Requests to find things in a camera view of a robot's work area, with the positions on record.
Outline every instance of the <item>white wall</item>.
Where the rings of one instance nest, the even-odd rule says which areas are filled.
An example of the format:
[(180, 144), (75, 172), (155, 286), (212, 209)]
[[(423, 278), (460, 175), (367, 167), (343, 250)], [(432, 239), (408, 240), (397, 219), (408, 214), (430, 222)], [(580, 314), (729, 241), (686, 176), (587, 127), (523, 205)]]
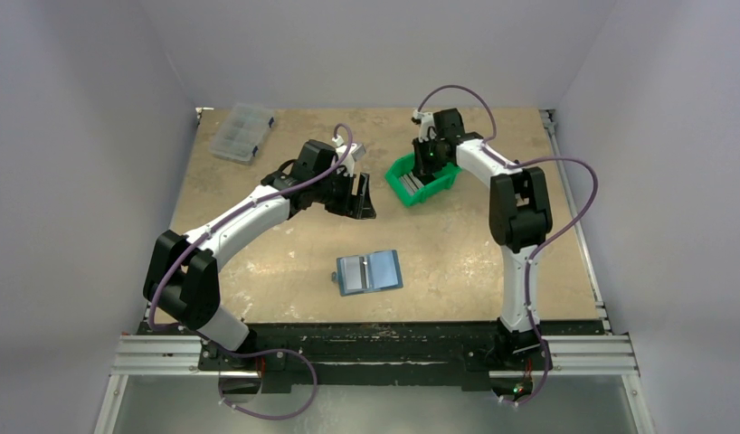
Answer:
[(195, 113), (135, 0), (0, 0), (0, 433), (91, 432)]
[(553, 107), (615, 0), (142, 3), (197, 106)]
[(740, 432), (740, 0), (619, 1), (558, 119), (660, 432)]

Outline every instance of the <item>wooden table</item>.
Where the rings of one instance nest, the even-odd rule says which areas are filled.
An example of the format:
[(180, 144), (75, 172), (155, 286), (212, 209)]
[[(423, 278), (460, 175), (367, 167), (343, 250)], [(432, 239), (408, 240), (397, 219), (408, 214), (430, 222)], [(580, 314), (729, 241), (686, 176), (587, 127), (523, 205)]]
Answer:
[[(488, 227), (488, 189), (463, 172), (451, 190), (405, 208), (384, 180), (391, 164), (413, 151), (409, 108), (286, 109), (251, 166), (213, 157), (213, 135), (228, 110), (203, 113), (173, 229), (183, 233), (239, 202), (263, 176), (298, 156), (310, 138), (330, 143), (346, 122), (367, 154), (377, 218), (353, 221), (315, 204), (267, 231), (221, 272), (223, 303), (252, 322), (339, 322), (495, 319), (503, 296), (498, 245)], [(461, 110), (467, 131), (489, 134), (482, 109)], [(491, 145), (512, 159), (552, 154), (535, 108), (496, 108)], [(555, 230), (570, 221), (559, 173), (546, 171)], [(404, 288), (341, 297), (330, 281), (336, 258), (397, 249)], [(574, 232), (546, 249), (539, 269), (538, 311), (544, 319), (596, 318), (591, 283)]]

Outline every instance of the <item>robotic arm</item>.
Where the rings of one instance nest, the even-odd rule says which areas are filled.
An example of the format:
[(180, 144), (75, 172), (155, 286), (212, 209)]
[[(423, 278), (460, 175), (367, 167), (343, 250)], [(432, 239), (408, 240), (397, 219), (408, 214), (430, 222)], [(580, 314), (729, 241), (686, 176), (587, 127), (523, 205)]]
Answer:
[[(512, 168), (504, 156), (487, 154), (478, 133), (467, 133), (455, 108), (436, 113), (413, 111), (419, 125), (413, 140), (413, 175), (423, 184), (448, 163), (473, 173), (489, 189), (489, 227), (503, 256), (504, 292), (497, 351), (506, 356), (522, 354), (539, 346), (532, 330), (525, 300), (525, 265), (530, 253), (551, 231), (551, 208), (546, 177), (537, 167)], [(537, 267), (529, 274), (530, 304), (534, 322)]]
[[(212, 222), (184, 235), (173, 231), (161, 234), (149, 263), (144, 297), (151, 300), (159, 282), (179, 256), (205, 236), (206, 239), (183, 261), (182, 268), (167, 281), (157, 304), (188, 329), (207, 336), (228, 350), (240, 353), (252, 350), (255, 333), (221, 305), (218, 273), (223, 266), (256, 237), (307, 209), (312, 203), (322, 203), (326, 211), (353, 219), (375, 218), (368, 174), (359, 175), (357, 193), (352, 194), (356, 179), (354, 165), (365, 154), (365, 148), (356, 143), (343, 145), (340, 137), (334, 141), (338, 148), (309, 140), (301, 148), (298, 159), (285, 162), (277, 171), (264, 177), (261, 185), (248, 197)], [(341, 166), (318, 182), (264, 202), (266, 196), (309, 182), (342, 157)], [(289, 173), (285, 173), (289, 165), (292, 167)], [(246, 203), (253, 206), (224, 222)]]

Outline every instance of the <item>cable connector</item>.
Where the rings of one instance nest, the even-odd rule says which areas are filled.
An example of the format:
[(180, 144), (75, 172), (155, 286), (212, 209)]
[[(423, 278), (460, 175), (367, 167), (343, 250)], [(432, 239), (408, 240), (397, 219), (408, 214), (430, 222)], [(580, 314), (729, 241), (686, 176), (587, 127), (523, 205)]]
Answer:
[(333, 137), (333, 143), (336, 144), (336, 147), (341, 147), (344, 145), (344, 138), (341, 137), (340, 134), (338, 134), (335, 137)]

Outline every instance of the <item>green bin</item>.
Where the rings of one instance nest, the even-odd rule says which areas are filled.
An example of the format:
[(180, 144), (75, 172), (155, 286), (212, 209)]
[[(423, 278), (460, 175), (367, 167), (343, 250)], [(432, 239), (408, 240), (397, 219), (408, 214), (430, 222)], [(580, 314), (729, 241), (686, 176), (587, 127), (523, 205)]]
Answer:
[(404, 206), (413, 206), (416, 203), (424, 203), (433, 194), (436, 194), (442, 190), (447, 190), (452, 187), (452, 183), (455, 182), (455, 177), (460, 172), (460, 167), (448, 163), (442, 170), (434, 174), (434, 179), (430, 183), (423, 186), (417, 192), (410, 195), (404, 188), (402, 181), (399, 178), (402, 175), (409, 174), (413, 170), (415, 165), (415, 154), (409, 154), (396, 160), (391, 166), (388, 172), (386, 172), (386, 182), (392, 186), (394, 192), (402, 201)]

